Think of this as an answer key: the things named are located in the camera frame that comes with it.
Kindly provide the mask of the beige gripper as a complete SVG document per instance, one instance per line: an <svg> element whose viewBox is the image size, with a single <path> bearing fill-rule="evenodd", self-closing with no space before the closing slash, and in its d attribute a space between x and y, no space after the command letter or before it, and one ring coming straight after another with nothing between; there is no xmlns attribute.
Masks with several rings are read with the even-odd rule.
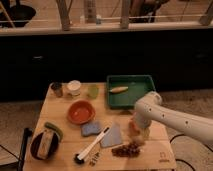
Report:
<svg viewBox="0 0 213 171"><path fill-rule="evenodd" d="M150 120L134 113L128 123L129 137L138 145L144 145L149 139Z"/></svg>

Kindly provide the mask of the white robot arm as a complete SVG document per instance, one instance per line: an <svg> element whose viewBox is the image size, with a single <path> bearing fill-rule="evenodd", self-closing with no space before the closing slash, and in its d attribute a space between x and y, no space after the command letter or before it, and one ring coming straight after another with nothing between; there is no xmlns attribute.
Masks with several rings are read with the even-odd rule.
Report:
<svg viewBox="0 0 213 171"><path fill-rule="evenodd" d="M148 128L154 120L213 147L213 119L163 107L162 97L156 91L138 99L134 111L133 122L140 129Z"/></svg>

